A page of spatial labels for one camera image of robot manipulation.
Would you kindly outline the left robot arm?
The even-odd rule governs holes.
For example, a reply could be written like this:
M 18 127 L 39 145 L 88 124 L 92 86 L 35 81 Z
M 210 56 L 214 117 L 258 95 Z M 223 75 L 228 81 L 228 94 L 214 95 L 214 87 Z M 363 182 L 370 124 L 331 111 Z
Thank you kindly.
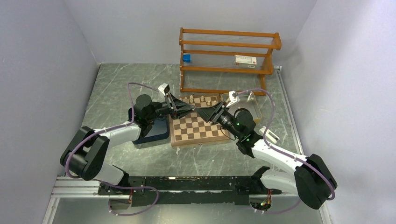
M 180 119 L 195 109 L 194 105 L 172 94 L 166 94 L 164 99 L 163 102 L 154 102 L 151 96 L 142 94 L 130 108 L 127 122 L 102 129 L 81 127 L 63 152 L 60 164 L 69 174 L 74 173 L 74 178 L 106 182 L 117 194 L 127 192 L 128 173 L 114 165 L 106 164 L 106 153 L 114 146 L 144 139 L 156 119 L 167 116 Z

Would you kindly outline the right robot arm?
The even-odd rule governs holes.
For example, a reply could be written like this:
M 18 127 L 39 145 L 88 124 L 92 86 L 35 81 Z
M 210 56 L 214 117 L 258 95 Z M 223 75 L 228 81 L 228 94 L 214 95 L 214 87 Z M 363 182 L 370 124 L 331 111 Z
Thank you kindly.
M 316 154 L 295 154 L 277 148 L 255 131 L 253 116 L 247 109 L 235 114 L 227 111 L 219 102 L 215 106 L 197 108 L 195 112 L 211 124 L 219 124 L 236 139 L 236 146 L 245 155 L 267 161 L 280 171 L 266 171 L 252 180 L 257 193 L 276 189 L 297 195 L 312 209 L 319 209 L 325 201 L 335 198 L 337 183 L 324 160 Z

